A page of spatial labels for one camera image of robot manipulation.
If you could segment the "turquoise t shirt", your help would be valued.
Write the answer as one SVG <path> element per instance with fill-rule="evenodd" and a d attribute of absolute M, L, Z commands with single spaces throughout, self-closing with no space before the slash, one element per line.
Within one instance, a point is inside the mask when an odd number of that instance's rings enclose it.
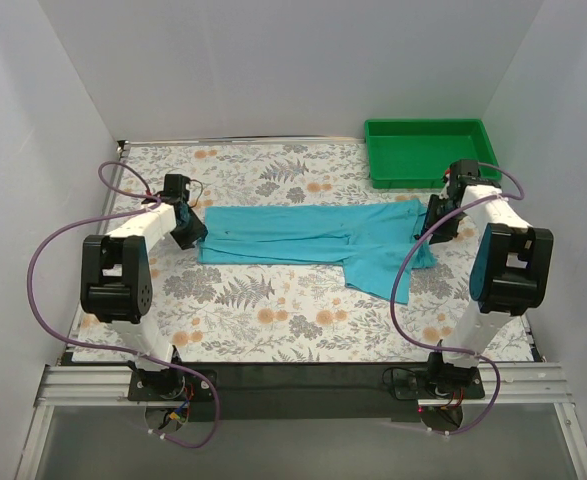
<path fill-rule="evenodd" d="M 411 272 L 434 267 L 428 246 L 406 256 L 424 224 L 426 208 L 404 202 L 346 206 L 211 207 L 202 264 L 337 265 L 349 288 L 388 300 L 402 263 L 395 301 L 406 304 Z"/>

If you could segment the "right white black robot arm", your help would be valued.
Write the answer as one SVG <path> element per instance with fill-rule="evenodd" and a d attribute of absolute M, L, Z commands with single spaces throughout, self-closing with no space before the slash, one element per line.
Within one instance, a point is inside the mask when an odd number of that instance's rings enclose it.
<path fill-rule="evenodd" d="M 431 244 L 448 242 L 467 216 L 481 234 L 469 275 L 469 305 L 427 360 L 426 387 L 442 398 L 479 381 L 478 356 L 513 318 L 539 307 L 546 293 L 552 232 L 524 221 L 499 183 L 481 175 L 481 166 L 472 159 L 450 165 L 443 190 L 429 199 L 420 233 Z"/>

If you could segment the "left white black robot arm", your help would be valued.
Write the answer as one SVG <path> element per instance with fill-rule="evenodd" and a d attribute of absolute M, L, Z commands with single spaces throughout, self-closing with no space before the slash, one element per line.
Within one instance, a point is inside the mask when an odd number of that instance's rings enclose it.
<path fill-rule="evenodd" d="M 186 377 L 171 365 L 148 359 L 180 362 L 177 350 L 157 323 L 144 318 L 153 300 L 149 252 L 165 236 L 187 250 L 207 235 L 204 223 L 189 205 L 191 183 L 185 175 L 167 174 L 157 207 L 133 216 L 105 235 L 87 237 L 82 246 L 82 309 L 109 326 L 124 347 L 135 352 L 129 367 L 143 387 L 166 400 L 184 392 Z"/>

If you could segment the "green plastic tray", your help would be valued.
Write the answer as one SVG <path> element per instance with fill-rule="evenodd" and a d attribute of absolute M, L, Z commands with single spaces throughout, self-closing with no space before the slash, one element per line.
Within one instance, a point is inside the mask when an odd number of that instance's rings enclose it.
<path fill-rule="evenodd" d="M 501 173 L 479 119 L 369 119 L 364 122 L 371 186 L 378 190 L 436 189 L 450 164 L 472 159 L 494 181 Z"/>

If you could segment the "floral patterned table cloth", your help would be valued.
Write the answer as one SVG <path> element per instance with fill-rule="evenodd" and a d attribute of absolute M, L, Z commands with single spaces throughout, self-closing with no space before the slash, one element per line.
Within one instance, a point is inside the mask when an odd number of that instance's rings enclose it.
<path fill-rule="evenodd" d="M 131 149 L 113 211 L 134 209 L 134 190 L 160 187 L 172 172 L 194 179 L 198 215 L 220 206 L 428 199 L 374 189 L 360 143 L 146 145 Z M 433 247 L 436 265 L 412 274 L 408 304 L 391 307 L 348 288 L 337 266 L 202 265 L 166 238 L 150 254 L 147 320 L 189 362 L 419 362 L 467 306 L 478 243 L 464 219 L 454 240 Z"/>

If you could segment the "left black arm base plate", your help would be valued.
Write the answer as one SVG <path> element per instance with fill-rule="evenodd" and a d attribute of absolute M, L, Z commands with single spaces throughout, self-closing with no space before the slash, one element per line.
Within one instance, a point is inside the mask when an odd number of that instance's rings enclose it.
<path fill-rule="evenodd" d="M 213 400 L 210 385 L 197 376 L 181 370 L 162 369 L 132 372 L 127 399 L 130 401 L 209 402 Z"/>

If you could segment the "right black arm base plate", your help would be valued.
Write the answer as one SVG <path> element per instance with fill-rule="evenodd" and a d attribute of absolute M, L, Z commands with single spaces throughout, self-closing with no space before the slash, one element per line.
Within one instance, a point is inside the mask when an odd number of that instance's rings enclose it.
<path fill-rule="evenodd" d="M 397 400 L 478 400 L 485 397 L 480 373 L 471 370 L 470 379 L 443 380 L 431 377 L 425 370 L 388 367 L 381 377 L 382 385 Z"/>

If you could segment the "aluminium frame rail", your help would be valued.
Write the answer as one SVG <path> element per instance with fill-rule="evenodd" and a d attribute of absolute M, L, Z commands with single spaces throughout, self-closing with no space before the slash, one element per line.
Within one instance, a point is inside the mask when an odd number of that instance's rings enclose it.
<path fill-rule="evenodd" d="M 208 364 L 165 439 L 168 403 L 123 366 L 46 369 L 21 479 L 587 479 L 587 445 L 556 364 L 483 367 L 457 413 L 408 395 L 388 364 Z"/>

